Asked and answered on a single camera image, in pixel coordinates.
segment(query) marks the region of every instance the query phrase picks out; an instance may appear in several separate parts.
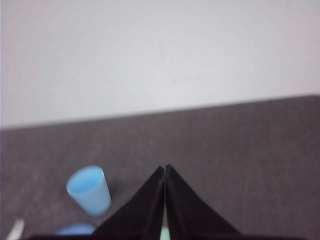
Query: black folded object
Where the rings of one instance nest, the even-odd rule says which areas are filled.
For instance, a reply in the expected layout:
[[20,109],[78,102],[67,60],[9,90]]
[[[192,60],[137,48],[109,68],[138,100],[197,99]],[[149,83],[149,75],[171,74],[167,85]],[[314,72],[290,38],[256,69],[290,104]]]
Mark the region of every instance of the black folded object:
[[158,240],[164,206],[171,240],[301,240],[241,234],[204,203],[170,165],[158,167],[139,191],[91,235],[34,235],[28,240]]

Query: blue object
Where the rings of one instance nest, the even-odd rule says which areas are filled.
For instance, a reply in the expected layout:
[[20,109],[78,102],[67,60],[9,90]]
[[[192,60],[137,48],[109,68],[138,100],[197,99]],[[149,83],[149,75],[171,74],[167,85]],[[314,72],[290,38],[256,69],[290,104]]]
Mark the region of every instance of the blue object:
[[90,235],[96,228],[90,224],[79,223],[64,227],[56,231],[55,235]]
[[71,197],[90,215],[100,216],[111,205],[104,172],[98,166],[87,166],[75,172],[66,189]]

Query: wall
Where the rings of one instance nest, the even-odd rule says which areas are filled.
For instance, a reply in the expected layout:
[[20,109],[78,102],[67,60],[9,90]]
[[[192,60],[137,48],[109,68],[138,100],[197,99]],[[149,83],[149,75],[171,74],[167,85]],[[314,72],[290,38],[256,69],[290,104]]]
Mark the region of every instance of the wall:
[[1,1],[1,124],[320,93],[320,1]]

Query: cup rim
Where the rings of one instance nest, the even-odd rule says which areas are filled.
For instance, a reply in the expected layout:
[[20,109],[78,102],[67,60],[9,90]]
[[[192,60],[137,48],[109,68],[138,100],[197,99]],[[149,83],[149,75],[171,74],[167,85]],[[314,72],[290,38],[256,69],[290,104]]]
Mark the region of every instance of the cup rim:
[[[89,169],[97,169],[100,170],[102,175],[101,178],[98,180],[97,184],[94,185],[94,187],[90,188],[89,190],[86,191],[82,191],[82,192],[74,192],[72,190],[70,190],[70,184],[71,182],[75,179],[75,177],[77,177],[78,175],[82,174],[83,172],[89,170]],[[83,195],[88,195],[93,193],[94,191],[97,190],[98,186],[100,186],[103,181],[105,180],[105,174],[104,171],[102,170],[101,167],[97,166],[97,165],[89,165],[89,166],[85,166],[82,167],[80,169],[78,169],[76,172],[74,172],[68,179],[67,183],[66,183],[66,190],[67,192],[71,195],[71,196],[83,196]]]

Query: blue plastic cup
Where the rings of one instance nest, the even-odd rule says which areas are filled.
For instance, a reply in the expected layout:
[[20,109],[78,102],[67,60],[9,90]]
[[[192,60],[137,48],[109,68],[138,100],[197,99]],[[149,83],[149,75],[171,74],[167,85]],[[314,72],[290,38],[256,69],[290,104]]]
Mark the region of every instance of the blue plastic cup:
[[87,166],[76,171],[66,189],[71,197],[90,215],[100,216],[111,205],[111,197],[104,172],[98,166]]

